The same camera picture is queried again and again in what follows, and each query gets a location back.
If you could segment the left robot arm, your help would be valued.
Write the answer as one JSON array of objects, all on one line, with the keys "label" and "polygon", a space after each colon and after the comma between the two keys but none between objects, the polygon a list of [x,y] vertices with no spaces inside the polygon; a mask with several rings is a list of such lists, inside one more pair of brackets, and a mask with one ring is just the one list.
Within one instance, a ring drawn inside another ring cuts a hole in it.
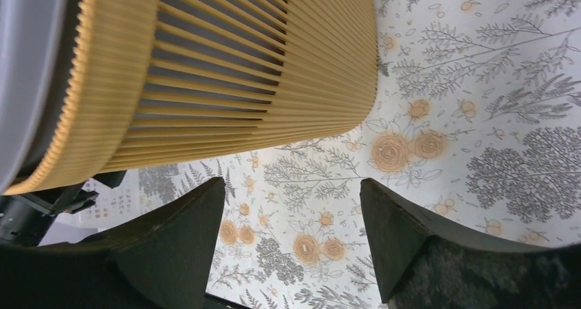
[{"label": "left robot arm", "polygon": [[1,244],[39,245],[56,218],[75,214],[96,204],[99,193],[74,184],[32,193],[1,196]]}]

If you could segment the grey bucket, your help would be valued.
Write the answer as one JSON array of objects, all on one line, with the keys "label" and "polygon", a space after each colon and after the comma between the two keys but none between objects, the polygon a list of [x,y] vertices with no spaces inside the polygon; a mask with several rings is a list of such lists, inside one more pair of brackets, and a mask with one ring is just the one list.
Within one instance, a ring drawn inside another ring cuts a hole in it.
[{"label": "grey bucket", "polygon": [[36,135],[58,55],[67,0],[1,0],[1,190]]}]

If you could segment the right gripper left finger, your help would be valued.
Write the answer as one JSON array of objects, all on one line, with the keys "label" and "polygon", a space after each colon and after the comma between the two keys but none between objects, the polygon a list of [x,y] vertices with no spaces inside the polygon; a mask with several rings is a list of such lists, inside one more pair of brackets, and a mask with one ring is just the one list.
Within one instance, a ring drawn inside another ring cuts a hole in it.
[{"label": "right gripper left finger", "polygon": [[1,246],[2,308],[202,308],[225,203],[213,177],[78,243]]}]

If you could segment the white perforated basket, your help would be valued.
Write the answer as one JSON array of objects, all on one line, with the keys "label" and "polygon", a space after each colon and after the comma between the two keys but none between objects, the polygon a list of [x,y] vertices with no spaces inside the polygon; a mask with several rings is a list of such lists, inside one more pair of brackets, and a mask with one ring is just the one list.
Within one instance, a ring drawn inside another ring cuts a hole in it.
[{"label": "white perforated basket", "polygon": [[80,228],[108,229],[141,215],[141,200],[137,170],[129,170],[116,188],[89,180],[84,190],[98,193],[95,205],[75,214],[60,214],[56,221]]}]

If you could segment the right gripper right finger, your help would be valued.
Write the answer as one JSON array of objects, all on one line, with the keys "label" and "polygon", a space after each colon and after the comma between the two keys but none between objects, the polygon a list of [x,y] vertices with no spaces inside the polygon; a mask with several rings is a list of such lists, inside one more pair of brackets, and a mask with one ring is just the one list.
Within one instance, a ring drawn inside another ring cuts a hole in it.
[{"label": "right gripper right finger", "polygon": [[381,183],[360,184],[380,297],[389,308],[579,308],[580,246],[491,236]]}]

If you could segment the yellow plastic waste basket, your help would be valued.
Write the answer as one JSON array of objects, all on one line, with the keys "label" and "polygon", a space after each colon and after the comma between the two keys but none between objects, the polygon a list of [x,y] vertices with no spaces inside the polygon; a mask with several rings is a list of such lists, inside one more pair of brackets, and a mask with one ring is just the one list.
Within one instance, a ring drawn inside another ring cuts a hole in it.
[{"label": "yellow plastic waste basket", "polygon": [[373,0],[80,0],[69,87],[4,195],[353,129],[378,63]]}]

